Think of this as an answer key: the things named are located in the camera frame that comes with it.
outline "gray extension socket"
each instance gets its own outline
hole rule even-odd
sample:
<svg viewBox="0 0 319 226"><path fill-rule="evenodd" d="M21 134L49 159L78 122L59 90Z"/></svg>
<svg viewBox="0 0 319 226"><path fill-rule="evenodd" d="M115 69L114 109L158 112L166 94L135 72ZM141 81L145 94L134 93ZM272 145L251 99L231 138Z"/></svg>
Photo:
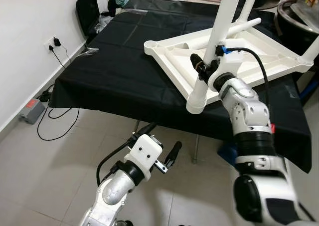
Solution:
<svg viewBox="0 0 319 226"><path fill-rule="evenodd" d="M29 124L34 124L45 107L38 99L31 99L26 106L21 110L19 116Z"/></svg>

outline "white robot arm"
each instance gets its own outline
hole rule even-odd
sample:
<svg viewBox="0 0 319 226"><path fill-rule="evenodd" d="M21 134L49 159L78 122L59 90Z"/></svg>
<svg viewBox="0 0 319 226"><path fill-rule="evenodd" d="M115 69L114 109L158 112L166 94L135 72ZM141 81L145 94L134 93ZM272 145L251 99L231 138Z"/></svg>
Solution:
<svg viewBox="0 0 319 226"><path fill-rule="evenodd" d="M239 39L227 41L226 45L240 45ZM244 50L250 52L245 48L217 46L217 59L210 65L196 54L190 57L198 80L219 92L232 122L238 146L236 169L240 173L234 184L236 209L245 220L256 225L318 225L302 221L297 214L297 195L285 161L276 154L273 145L268 107L249 85L235 77Z"/></svg>

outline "blue clip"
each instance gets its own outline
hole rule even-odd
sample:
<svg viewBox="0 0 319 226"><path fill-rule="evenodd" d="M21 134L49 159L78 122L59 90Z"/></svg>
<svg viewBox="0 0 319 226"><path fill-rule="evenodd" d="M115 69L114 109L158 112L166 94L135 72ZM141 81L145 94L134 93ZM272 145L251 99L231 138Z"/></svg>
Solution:
<svg viewBox="0 0 319 226"><path fill-rule="evenodd" d="M228 51L228 49L225 46L222 46L222 49L223 49L225 54L231 53L231 51Z"/></svg>

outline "black chair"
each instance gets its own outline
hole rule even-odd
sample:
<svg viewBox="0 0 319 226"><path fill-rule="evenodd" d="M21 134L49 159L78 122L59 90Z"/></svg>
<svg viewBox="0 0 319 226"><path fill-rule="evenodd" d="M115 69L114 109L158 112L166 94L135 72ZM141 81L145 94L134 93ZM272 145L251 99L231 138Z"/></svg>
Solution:
<svg viewBox="0 0 319 226"><path fill-rule="evenodd" d="M99 22L99 7L96 0L78 0L75 4L81 28L85 36L88 37L87 43L97 35L94 27Z"/></svg>

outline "table leg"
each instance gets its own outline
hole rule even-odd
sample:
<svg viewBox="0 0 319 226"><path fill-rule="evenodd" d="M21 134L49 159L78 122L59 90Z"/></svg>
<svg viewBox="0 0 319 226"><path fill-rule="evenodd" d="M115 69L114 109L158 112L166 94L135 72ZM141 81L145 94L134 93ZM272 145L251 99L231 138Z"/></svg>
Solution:
<svg viewBox="0 0 319 226"><path fill-rule="evenodd" d="M139 124L140 124L140 121L137 120L132 134L134 134L135 132L137 132L137 130L138 130L138 128L139 128Z"/></svg>
<svg viewBox="0 0 319 226"><path fill-rule="evenodd" d="M193 154L193 157L192 157L192 163L193 164L197 164L198 144L199 144L199 135L196 135L195 149L194 149L194 154Z"/></svg>

